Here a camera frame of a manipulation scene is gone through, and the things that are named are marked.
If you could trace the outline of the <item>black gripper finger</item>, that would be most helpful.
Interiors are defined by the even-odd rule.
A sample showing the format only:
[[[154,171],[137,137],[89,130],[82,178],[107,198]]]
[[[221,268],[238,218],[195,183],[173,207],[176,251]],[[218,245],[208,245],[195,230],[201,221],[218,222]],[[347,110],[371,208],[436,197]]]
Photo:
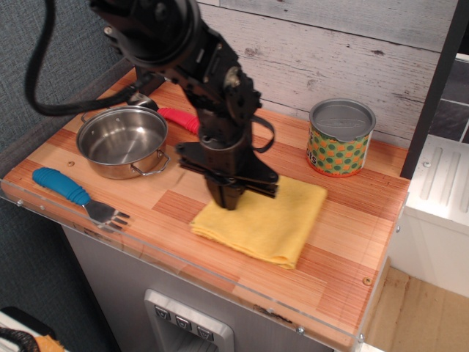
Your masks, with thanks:
[[[224,187],[223,187],[221,181],[218,180],[213,175],[205,175],[204,178],[206,180],[207,188],[208,188],[213,200],[215,201],[215,203],[219,207],[225,208],[224,195],[223,195]]]
[[[227,210],[234,210],[244,191],[245,186],[239,183],[224,186],[224,207]]]

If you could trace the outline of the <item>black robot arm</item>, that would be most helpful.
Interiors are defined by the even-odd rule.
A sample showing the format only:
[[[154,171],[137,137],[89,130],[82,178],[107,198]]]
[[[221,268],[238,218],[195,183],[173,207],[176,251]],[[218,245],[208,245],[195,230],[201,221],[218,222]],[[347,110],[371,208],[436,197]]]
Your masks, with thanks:
[[[91,1],[112,45],[133,63],[179,85],[199,119],[197,142],[176,146],[183,168],[204,175],[215,202],[236,208],[245,190],[274,197],[278,174],[259,160],[253,124],[260,93],[235,51],[195,1]]]

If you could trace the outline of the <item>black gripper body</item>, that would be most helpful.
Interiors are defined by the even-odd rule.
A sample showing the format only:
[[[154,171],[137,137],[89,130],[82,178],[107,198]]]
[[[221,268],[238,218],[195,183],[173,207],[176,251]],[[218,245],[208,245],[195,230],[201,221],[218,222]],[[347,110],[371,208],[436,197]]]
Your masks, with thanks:
[[[255,155],[245,140],[224,149],[211,148],[203,142],[180,142],[175,152],[185,169],[237,181],[265,196],[276,195],[278,174]]]

